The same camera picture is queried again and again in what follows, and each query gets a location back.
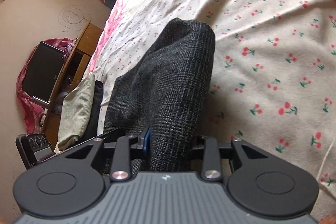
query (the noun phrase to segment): television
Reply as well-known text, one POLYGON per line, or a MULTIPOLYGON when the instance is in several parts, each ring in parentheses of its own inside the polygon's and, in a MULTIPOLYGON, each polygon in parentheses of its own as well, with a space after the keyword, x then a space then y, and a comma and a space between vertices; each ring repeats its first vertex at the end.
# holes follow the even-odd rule
POLYGON ((22 89, 48 102, 63 66, 63 55, 60 49, 40 42, 28 63, 22 89))

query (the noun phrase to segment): cherry print bedsheet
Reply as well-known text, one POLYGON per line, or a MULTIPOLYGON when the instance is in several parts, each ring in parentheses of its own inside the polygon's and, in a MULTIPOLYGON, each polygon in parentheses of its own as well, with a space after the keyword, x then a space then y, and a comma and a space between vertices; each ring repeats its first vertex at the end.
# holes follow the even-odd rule
POLYGON ((115 79, 175 17, 216 34, 198 133, 243 138, 308 170, 321 189, 313 215, 336 213, 336 0, 117 0, 85 74, 104 83, 98 132, 115 79))

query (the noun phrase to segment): metal pin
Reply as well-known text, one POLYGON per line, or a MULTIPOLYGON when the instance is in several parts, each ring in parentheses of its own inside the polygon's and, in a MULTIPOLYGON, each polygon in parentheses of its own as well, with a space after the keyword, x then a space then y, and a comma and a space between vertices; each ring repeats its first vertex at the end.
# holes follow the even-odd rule
POLYGON ((112 173, 112 177, 117 180, 128 178, 128 173, 125 171, 115 171, 112 173))
POLYGON ((204 176, 207 179, 217 179, 221 176, 221 173, 219 173, 217 170, 208 170, 204 172, 204 176))

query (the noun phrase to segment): wooden cabinet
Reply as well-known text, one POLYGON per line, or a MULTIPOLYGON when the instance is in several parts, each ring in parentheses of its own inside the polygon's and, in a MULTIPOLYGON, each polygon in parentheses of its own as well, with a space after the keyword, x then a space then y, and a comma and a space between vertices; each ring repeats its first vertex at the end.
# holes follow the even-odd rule
POLYGON ((60 91, 65 77, 73 75, 73 77, 71 77, 72 83, 68 92, 71 92, 75 87, 78 86, 82 80, 90 58, 97 47, 101 33, 102 29, 88 21, 81 35, 77 38, 77 41, 74 40, 74 42, 76 41, 75 46, 58 75, 50 96, 50 106, 42 126, 42 133, 46 135, 53 149, 57 143, 58 128, 61 119, 60 115, 56 115, 51 111, 53 109, 55 99, 60 91))

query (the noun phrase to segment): red cloth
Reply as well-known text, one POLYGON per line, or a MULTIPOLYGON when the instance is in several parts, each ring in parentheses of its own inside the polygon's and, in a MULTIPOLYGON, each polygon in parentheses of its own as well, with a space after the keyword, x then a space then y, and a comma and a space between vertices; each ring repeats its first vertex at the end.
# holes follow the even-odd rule
MULTIPOLYGON (((48 39, 44 41, 45 43, 54 46, 56 48, 59 48, 60 50, 64 50, 68 44, 72 43, 72 40, 68 38, 64 39, 48 39)), ((44 109, 36 104, 33 104, 30 100, 32 99, 27 92, 22 90, 22 82, 23 79, 26 76, 26 70, 27 66, 36 50, 37 46, 32 50, 30 53, 24 67, 22 68, 21 72, 19 73, 19 76, 16 81, 16 96, 19 101, 19 104, 24 112, 25 116, 25 123, 27 127, 27 133, 33 134, 35 131, 35 126, 38 126, 40 119, 43 115, 44 109)))

